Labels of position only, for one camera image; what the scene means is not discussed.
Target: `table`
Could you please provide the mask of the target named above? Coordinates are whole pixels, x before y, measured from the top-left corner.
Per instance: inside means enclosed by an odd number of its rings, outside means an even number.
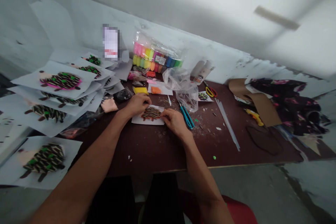
[[[240,152],[237,150],[231,135],[223,125],[224,119],[216,102],[199,102],[198,111],[190,113],[195,123],[192,130],[196,145],[209,168],[244,166],[254,164],[281,164],[289,162],[301,162],[302,158],[294,147],[278,134],[283,152],[272,156],[261,150],[252,141],[245,127],[255,124],[254,119],[238,106],[228,86],[207,81],[208,85],[218,93],[218,99],[223,103],[229,122],[240,144]],[[132,90],[131,81],[124,86]],[[204,91],[201,84],[199,91]],[[153,105],[169,108],[167,95],[149,94]],[[175,96],[170,96],[171,108],[180,110]],[[118,105],[122,109],[127,105],[124,102]],[[76,140],[83,144],[75,158],[75,161],[98,138],[114,117],[115,112],[104,115],[93,123],[89,129]],[[336,158],[336,154],[322,141],[318,147],[321,156],[309,148],[305,148],[299,141],[294,143],[303,150],[309,160],[326,160]],[[166,127],[166,125],[140,125],[129,121],[120,134],[112,164],[107,176],[123,176],[133,174],[149,174],[179,171],[186,169],[186,157],[180,140]]]

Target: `blue scissors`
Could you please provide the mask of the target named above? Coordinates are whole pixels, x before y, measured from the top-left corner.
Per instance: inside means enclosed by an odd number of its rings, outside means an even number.
[[[192,122],[192,119],[188,113],[188,111],[186,110],[186,108],[184,106],[181,105],[180,101],[177,100],[179,105],[180,105],[180,109],[182,112],[182,115],[184,117],[184,120],[186,121],[185,123],[187,124],[187,127],[191,130],[195,127],[195,124]]]

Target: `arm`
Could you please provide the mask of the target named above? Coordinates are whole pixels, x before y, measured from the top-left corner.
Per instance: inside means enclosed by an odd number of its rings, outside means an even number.
[[[205,223],[234,224],[217,184],[205,164],[183,115],[173,109],[161,114],[166,125],[181,139],[187,157],[187,169]]]
[[[129,119],[149,106],[144,104],[145,101],[152,103],[145,94],[136,94],[116,113],[36,211],[30,223],[81,223],[109,170],[121,130]]]

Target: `person's left hand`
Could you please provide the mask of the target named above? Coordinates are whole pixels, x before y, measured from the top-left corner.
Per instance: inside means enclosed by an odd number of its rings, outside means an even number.
[[[129,117],[133,117],[144,112],[150,104],[152,104],[152,101],[146,94],[137,93],[130,99],[123,110]]]

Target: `hand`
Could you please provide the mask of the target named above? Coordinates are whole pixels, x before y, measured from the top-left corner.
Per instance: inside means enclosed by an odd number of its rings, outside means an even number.
[[[180,112],[170,108],[165,109],[161,113],[161,118],[168,128],[170,128],[171,131],[173,131],[179,138],[183,138],[191,134],[191,132],[187,129],[183,115]]]
[[[152,104],[152,101],[146,94],[137,93],[130,99],[127,106],[122,110],[124,110],[131,118],[144,112],[150,104]]]

